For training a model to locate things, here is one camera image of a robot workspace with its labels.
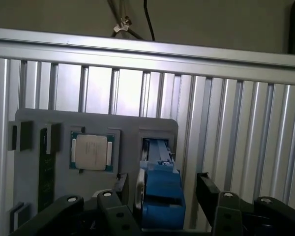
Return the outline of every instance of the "gray slot holder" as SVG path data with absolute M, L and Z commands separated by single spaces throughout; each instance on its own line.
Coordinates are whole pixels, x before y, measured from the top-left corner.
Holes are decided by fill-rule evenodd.
M 10 121 L 8 124 L 8 151 L 24 151 L 32 148 L 33 122 L 30 120 Z
M 16 149 L 14 158 L 14 204 L 30 205 L 30 214 L 37 214 L 40 131 L 47 129 L 47 152 L 55 154 L 54 200 L 68 194 L 82 196 L 85 201 L 94 192 L 112 189 L 117 173 L 129 174 L 129 206 L 133 206 L 136 180 L 142 156 L 144 138 L 169 140 L 172 152 L 176 152 L 178 125 L 176 121 L 161 118 L 141 118 L 104 114 L 88 114 L 51 110 L 20 109 L 15 122 L 9 127 L 9 148 L 13 145 L 15 128 L 20 129 L 17 143 L 25 143 L 31 137 L 31 148 Z M 114 135 L 113 172 L 70 169 L 71 132 L 95 135 Z

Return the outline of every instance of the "black cable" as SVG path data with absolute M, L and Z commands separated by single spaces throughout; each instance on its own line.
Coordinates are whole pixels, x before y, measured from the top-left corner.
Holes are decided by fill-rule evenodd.
M 115 20 L 116 20 L 116 23 L 117 23 L 119 26 L 121 26 L 121 25 L 120 25 L 121 18 L 120 18 L 120 16 L 118 15 L 118 12 L 117 12 L 117 10 L 116 10 L 116 8 L 115 8 L 114 3 L 113 3 L 111 0 L 107 0 L 107 2 L 108 2 L 108 5 L 109 5 L 109 7 L 110 7 L 110 9 L 111 9 L 111 11 L 112 11 L 112 14 L 114 15 L 114 18 L 115 18 Z
M 151 20 L 149 18 L 149 15 L 148 15 L 148 0 L 144 0 L 143 8 L 144 8 L 144 13 L 146 14 L 147 24 L 148 24 L 149 31 L 151 32 L 152 40 L 155 41 L 155 36 L 154 36 L 152 23 L 151 23 Z

